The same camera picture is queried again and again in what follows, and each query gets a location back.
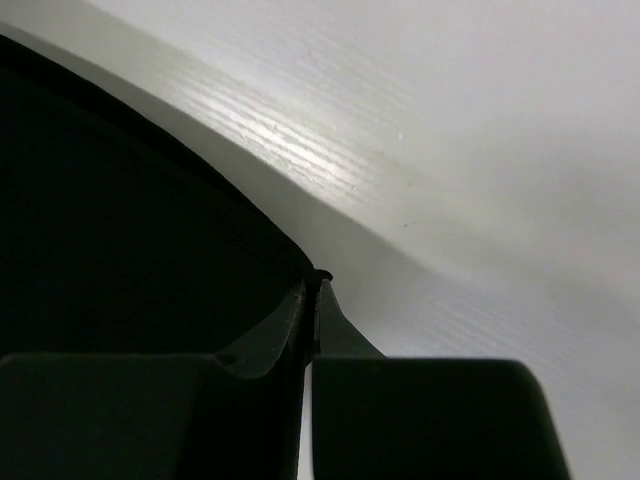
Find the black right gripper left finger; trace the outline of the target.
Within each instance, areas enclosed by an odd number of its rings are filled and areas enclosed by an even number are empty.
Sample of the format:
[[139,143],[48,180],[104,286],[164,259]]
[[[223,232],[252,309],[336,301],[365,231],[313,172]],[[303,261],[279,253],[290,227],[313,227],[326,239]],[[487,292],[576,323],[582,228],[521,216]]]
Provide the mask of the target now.
[[306,289],[213,354],[13,354],[5,479],[292,479]]

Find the black skirt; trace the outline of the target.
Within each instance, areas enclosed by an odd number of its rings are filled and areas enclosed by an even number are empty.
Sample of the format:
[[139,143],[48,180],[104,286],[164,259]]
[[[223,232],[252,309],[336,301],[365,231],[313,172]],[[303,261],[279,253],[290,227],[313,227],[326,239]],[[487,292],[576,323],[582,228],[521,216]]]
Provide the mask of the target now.
[[3,354],[214,352],[319,278],[200,157],[2,40]]

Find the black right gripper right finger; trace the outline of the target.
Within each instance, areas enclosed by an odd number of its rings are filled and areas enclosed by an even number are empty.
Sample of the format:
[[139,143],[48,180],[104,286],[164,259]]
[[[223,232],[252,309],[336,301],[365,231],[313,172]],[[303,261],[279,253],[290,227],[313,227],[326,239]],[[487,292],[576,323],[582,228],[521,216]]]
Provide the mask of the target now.
[[544,392],[515,360],[377,350],[323,281],[311,435],[318,479],[566,479]]

